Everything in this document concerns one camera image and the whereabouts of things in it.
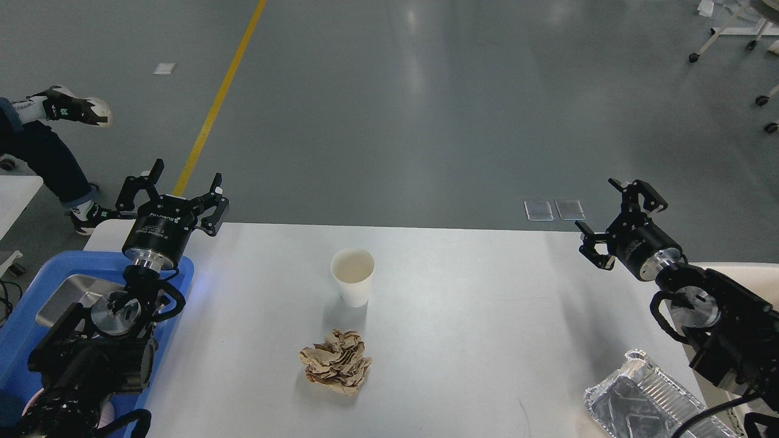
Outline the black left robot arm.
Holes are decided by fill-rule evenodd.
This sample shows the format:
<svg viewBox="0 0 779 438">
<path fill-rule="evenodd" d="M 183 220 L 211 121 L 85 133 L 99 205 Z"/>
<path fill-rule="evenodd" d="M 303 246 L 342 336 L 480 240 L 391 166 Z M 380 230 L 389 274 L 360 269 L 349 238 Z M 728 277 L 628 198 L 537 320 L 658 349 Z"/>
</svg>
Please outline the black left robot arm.
<svg viewBox="0 0 779 438">
<path fill-rule="evenodd" d="M 164 161 L 144 175 L 128 176 L 115 207 L 133 222 L 121 252 L 124 283 L 91 305 L 70 304 L 34 347 L 28 370 L 42 391 L 10 428 L 11 437 L 108 437 L 129 427 L 145 437 L 152 413 L 145 408 L 100 426 L 103 409 L 117 395 L 141 394 L 150 385 L 158 340 L 155 330 L 178 316 L 186 297 L 172 278 L 196 230 L 217 235 L 230 208 L 217 173 L 206 193 L 192 199 L 156 188 Z"/>
</svg>

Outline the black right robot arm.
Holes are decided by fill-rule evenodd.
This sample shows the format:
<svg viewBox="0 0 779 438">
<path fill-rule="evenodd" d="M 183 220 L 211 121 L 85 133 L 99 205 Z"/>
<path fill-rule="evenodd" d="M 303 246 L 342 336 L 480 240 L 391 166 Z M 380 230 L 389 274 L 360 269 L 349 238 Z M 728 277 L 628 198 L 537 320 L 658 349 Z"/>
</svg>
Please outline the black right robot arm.
<svg viewBox="0 0 779 438">
<path fill-rule="evenodd" d="M 777 436 L 777 310 L 728 275 L 690 263 L 682 247 L 653 220 L 668 208 L 650 183 L 607 180 L 621 196 L 620 213 L 604 232 L 576 221 L 579 252 L 593 266 L 625 266 L 657 286 L 650 314 L 674 341 L 692 347 L 690 368 L 736 399 L 706 408 L 671 433 L 682 437 L 721 411 L 762 401 L 770 413 L 745 413 L 748 437 Z"/>
</svg>

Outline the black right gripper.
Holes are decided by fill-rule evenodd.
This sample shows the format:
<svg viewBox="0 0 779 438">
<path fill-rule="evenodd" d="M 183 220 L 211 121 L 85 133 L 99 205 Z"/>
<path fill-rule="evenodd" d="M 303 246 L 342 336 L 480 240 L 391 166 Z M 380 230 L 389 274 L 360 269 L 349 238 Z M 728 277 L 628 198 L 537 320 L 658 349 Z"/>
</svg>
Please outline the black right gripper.
<svg viewBox="0 0 779 438">
<path fill-rule="evenodd" d="M 596 233 L 585 222 L 575 221 L 581 231 L 579 252 L 604 271 L 613 270 L 616 257 L 638 280 L 653 281 L 665 267 L 683 258 L 682 247 L 653 222 L 653 216 L 669 204 L 643 180 L 623 184 L 609 178 L 607 182 L 621 194 L 620 213 L 606 233 Z M 607 245 L 606 253 L 598 252 L 600 244 Z"/>
</svg>

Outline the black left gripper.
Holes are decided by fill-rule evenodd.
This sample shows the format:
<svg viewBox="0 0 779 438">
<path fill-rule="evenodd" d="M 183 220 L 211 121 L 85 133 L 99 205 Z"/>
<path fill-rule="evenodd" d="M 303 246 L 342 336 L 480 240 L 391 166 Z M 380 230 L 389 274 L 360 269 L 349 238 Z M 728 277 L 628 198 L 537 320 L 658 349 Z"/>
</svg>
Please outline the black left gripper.
<svg viewBox="0 0 779 438">
<path fill-rule="evenodd" d="M 163 159 L 156 159 L 150 171 L 128 176 L 122 185 L 115 208 L 120 214 L 134 212 L 134 199 L 145 191 L 147 203 L 138 209 L 130 233 L 122 246 L 122 254 L 136 265 L 154 271 L 173 271 L 183 257 L 194 228 L 206 235 L 217 235 L 223 216 L 230 209 L 223 194 L 222 173 L 216 173 L 209 190 L 194 200 L 159 195 L 156 183 L 164 171 Z"/>
</svg>

